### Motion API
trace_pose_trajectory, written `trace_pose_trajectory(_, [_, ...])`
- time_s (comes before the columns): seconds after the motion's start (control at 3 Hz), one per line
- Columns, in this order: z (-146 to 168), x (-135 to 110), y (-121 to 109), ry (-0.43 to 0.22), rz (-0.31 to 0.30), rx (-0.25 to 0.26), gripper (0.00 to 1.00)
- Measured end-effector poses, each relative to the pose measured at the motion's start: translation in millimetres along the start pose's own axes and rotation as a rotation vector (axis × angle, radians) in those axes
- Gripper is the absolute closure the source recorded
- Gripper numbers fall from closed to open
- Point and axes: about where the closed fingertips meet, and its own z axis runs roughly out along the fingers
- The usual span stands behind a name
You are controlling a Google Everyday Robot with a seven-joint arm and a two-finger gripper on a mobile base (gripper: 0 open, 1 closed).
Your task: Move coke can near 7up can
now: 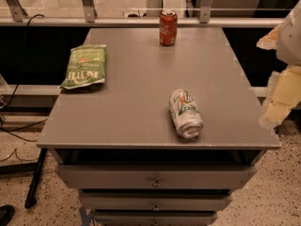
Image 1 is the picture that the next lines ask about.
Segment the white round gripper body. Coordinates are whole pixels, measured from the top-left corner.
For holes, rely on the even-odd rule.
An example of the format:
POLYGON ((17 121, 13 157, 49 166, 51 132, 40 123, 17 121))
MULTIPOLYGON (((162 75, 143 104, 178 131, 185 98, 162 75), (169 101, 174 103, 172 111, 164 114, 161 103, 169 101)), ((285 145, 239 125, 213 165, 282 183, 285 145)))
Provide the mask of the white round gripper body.
POLYGON ((301 65, 301 0, 280 25, 277 58, 287 64, 301 65))

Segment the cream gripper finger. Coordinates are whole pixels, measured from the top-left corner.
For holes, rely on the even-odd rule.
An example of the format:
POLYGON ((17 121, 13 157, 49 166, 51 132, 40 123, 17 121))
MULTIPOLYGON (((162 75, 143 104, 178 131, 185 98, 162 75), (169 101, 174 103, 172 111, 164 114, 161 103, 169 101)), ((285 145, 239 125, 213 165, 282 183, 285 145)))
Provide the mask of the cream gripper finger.
POLYGON ((272 72, 263 101, 259 125, 273 129, 282 124, 301 103, 301 66, 289 65, 281 73, 272 72))
POLYGON ((268 34, 258 40, 256 46, 263 50, 276 50, 279 29, 280 25, 274 27, 268 34))

